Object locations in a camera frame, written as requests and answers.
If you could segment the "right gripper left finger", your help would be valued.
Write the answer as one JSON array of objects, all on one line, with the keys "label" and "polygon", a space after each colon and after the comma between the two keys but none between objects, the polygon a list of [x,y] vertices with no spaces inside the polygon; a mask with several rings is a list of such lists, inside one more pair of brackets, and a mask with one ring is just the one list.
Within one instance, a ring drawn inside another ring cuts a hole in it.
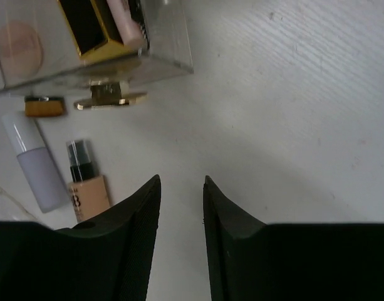
[{"label": "right gripper left finger", "polygon": [[160,203],[154,176],[73,228],[0,221],[0,300],[145,300]]}]

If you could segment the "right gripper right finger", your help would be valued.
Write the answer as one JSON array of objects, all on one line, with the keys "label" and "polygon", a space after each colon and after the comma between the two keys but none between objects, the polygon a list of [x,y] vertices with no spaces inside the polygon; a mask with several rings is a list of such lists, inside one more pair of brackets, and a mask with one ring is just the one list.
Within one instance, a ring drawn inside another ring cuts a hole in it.
[{"label": "right gripper right finger", "polygon": [[384,300],[384,223],[266,224],[205,179],[212,300]]}]

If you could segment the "foundation bottle black cap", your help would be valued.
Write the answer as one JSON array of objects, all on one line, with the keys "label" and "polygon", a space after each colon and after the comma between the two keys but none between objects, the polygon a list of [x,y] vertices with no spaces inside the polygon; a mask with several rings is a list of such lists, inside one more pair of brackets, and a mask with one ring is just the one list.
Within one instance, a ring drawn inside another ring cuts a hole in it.
[{"label": "foundation bottle black cap", "polygon": [[66,143],[72,181],[68,185],[77,222],[98,216],[111,208],[105,177],[95,167],[86,140]]}]

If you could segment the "white lavender bottle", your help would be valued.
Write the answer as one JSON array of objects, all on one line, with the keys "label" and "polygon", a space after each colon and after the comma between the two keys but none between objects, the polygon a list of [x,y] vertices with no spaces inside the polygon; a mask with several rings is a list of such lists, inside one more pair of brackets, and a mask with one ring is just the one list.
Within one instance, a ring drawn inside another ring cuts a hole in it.
[{"label": "white lavender bottle", "polygon": [[19,111],[4,115],[2,121],[41,212],[48,213],[68,203],[66,186],[35,119]]}]

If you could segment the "small black kabuki brush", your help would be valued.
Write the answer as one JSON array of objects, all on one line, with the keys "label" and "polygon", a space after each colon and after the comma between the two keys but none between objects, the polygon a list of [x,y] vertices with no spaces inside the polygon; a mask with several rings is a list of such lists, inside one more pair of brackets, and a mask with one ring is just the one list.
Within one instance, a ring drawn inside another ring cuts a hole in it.
[{"label": "small black kabuki brush", "polygon": [[27,96],[24,98],[24,111],[27,117],[59,117],[65,114],[63,97]]}]

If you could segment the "pink tube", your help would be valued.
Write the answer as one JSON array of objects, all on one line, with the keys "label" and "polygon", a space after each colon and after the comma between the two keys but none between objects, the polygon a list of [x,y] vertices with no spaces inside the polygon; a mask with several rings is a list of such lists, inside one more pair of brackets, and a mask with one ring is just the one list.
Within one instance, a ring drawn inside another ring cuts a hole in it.
[{"label": "pink tube", "polygon": [[133,50],[143,48],[145,39],[140,25],[132,19],[127,0],[107,0],[114,22],[125,46]]}]

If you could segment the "clear drawer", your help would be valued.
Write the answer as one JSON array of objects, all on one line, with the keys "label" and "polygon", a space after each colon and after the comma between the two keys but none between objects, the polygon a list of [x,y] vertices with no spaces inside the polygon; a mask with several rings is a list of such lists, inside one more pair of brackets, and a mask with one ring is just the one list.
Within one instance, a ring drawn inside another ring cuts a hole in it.
[{"label": "clear drawer", "polygon": [[0,1],[0,95],[109,95],[192,71],[180,1]]}]

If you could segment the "round peach powder puff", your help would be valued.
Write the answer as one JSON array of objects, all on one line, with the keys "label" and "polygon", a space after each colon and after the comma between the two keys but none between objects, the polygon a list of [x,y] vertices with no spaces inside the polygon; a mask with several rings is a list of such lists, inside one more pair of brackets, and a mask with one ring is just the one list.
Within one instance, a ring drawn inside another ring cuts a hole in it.
[{"label": "round peach powder puff", "polygon": [[43,64],[43,47],[36,30],[13,20],[0,27],[0,65],[5,78],[29,78]]}]

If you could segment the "black gold lipstick case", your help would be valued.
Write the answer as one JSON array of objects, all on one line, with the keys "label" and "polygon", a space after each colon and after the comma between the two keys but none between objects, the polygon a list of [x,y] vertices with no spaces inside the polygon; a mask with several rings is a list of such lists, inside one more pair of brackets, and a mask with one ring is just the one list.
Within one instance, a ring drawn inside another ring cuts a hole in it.
[{"label": "black gold lipstick case", "polygon": [[59,1],[81,60],[109,60],[133,51],[123,44],[107,1]]}]

